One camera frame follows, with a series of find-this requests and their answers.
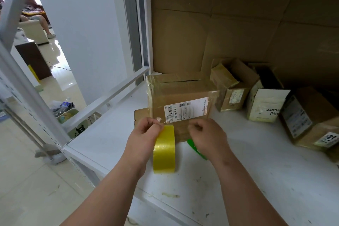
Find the green utility knife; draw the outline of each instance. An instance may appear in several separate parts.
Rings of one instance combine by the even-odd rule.
[[[207,158],[197,150],[197,147],[195,146],[193,140],[188,139],[188,140],[187,140],[187,143],[188,143],[188,144],[193,148],[193,150],[196,151],[202,158],[204,158],[205,160],[207,160]]]

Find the clear packing tape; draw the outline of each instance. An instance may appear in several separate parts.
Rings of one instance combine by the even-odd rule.
[[[164,125],[153,150],[153,172],[173,173],[175,171],[174,126]]]

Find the person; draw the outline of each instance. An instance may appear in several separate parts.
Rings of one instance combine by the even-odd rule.
[[[156,119],[140,120],[119,162],[61,226],[124,225],[137,182],[162,129]],[[216,170],[230,226],[287,226],[232,153],[226,133],[213,119],[192,119],[188,129],[197,149]]]
[[[42,15],[33,15],[30,18],[27,18],[24,15],[20,15],[20,22],[26,22],[29,20],[38,20],[40,22],[41,27],[45,30],[48,39],[52,39],[56,37],[55,34],[52,34],[49,31],[48,23]]]

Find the forearm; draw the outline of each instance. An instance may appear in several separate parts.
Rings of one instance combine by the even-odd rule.
[[[61,225],[124,225],[138,180],[138,171],[120,160]]]
[[[230,226],[287,226],[234,154],[214,166]]]

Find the white desk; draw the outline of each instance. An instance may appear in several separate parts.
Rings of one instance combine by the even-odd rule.
[[[146,85],[142,83],[71,141],[65,151],[106,175],[120,159],[134,128],[134,111],[145,107]],[[324,154],[294,147],[279,121],[248,121],[245,111],[219,113],[215,109],[211,117],[226,131],[232,151],[290,226],[338,225],[339,169]],[[174,174],[153,174],[149,161],[133,204],[143,201],[139,205],[161,210],[162,216],[176,221],[173,225],[227,225],[218,177],[210,162],[182,142],[176,145],[176,164]],[[141,213],[140,209],[131,210]]]

